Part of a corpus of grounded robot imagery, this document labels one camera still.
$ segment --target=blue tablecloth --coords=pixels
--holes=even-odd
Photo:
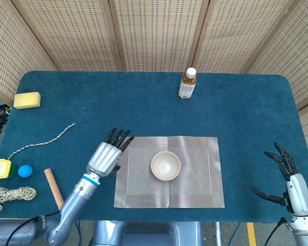
[[[102,178],[79,219],[277,221],[285,207],[258,198],[255,185],[282,195],[285,182],[263,151],[277,152],[274,142],[294,156],[308,184],[308,150],[288,81],[278,75],[198,74],[190,100],[178,96],[181,73],[50,72],[24,75],[18,93],[39,91],[41,106],[12,109],[0,157],[28,144],[12,162],[31,165],[30,178],[0,180],[0,186],[37,189],[32,201],[4,203],[0,217],[33,217],[57,210],[44,175],[51,168],[64,199],[86,170],[111,128],[131,129],[135,136],[216,136],[225,199],[224,209],[117,209],[114,174]]]

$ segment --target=yellow sponge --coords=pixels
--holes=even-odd
[[[38,92],[16,94],[14,100],[14,107],[17,109],[39,107],[40,100],[41,100],[41,95]]]

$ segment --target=plastic bottle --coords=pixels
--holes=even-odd
[[[197,82],[196,69],[188,68],[183,74],[179,87],[179,96],[184,99],[191,97]]]

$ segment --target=blue ball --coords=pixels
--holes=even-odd
[[[23,165],[18,169],[18,175],[22,178],[31,176],[33,168],[30,165]]]

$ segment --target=white bowl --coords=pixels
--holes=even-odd
[[[156,178],[168,181],[179,174],[180,161],[174,153],[162,151],[153,157],[150,168]]]

